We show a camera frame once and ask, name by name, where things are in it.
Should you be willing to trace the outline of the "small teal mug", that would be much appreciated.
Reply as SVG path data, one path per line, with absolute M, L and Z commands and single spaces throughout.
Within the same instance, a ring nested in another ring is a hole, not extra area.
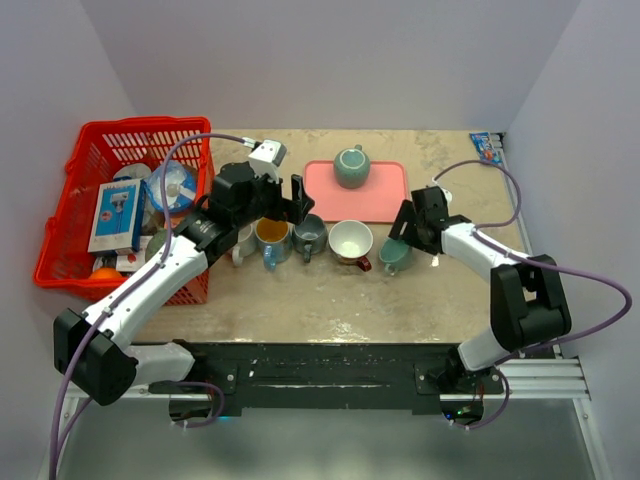
M 378 257 L 383 264 L 384 272 L 395 275 L 412 266 L 413 249 L 402 240 L 387 238 L 379 250 Z

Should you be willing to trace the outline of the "grey-blue mug front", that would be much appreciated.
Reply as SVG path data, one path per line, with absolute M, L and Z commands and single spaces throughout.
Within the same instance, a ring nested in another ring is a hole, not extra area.
M 327 226 L 318 215 L 309 213 L 299 225 L 293 227 L 294 249 L 302 255 L 306 264 L 311 261 L 313 255 L 324 250 L 327 240 Z

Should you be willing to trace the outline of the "blue butterfly mug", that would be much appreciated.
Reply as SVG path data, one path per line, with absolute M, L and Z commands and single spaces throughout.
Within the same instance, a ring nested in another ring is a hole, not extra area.
M 286 221 L 260 219 L 256 224 L 256 239 L 267 271 L 274 272 L 292 253 L 292 239 Z

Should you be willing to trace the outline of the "dark red mug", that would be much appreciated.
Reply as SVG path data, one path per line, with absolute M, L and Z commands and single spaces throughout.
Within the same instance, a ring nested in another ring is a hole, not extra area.
M 329 231 L 328 243 L 340 263 L 357 266 L 363 272 L 372 269 L 368 255 L 373 247 L 374 236 L 364 223 L 357 220 L 336 223 Z

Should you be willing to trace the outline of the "teal mug back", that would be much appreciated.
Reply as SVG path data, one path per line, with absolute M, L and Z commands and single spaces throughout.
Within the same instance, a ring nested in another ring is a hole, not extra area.
M 335 179 L 347 189 L 362 187 L 368 179 L 370 168 L 371 160 L 360 144 L 341 150 L 333 161 Z

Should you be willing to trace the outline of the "white speckled mug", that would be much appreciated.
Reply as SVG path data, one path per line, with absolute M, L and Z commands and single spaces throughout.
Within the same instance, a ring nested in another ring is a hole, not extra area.
M 231 249 L 231 259 L 235 267 L 240 267 L 243 260 L 257 249 L 257 239 L 253 224 L 249 224 L 238 232 L 236 244 Z

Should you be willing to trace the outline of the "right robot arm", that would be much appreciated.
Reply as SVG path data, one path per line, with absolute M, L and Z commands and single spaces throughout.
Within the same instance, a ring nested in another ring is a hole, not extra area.
M 508 355 L 562 337 L 571 331 L 564 288 L 556 263 L 547 255 L 517 258 L 499 244 L 485 244 L 476 226 L 451 215 L 438 186 L 411 192 L 401 203 L 389 232 L 393 240 L 429 253 L 452 257 L 489 283 L 489 327 L 449 350 L 435 382 L 442 392 L 469 392 L 485 372 Z

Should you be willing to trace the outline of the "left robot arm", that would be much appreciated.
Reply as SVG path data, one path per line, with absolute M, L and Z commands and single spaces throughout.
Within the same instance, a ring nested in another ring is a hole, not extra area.
M 173 381 L 185 392 L 200 390 L 207 368 L 185 346 L 132 342 L 176 292 L 232 249 L 241 229 L 261 218 L 300 224 L 315 202 L 302 176 L 292 175 L 291 189 L 285 198 L 281 181 L 257 174 L 249 163 L 225 165 L 211 192 L 170 232 L 168 246 L 102 300 L 56 317 L 54 366 L 65 381 L 101 406 L 139 384 Z

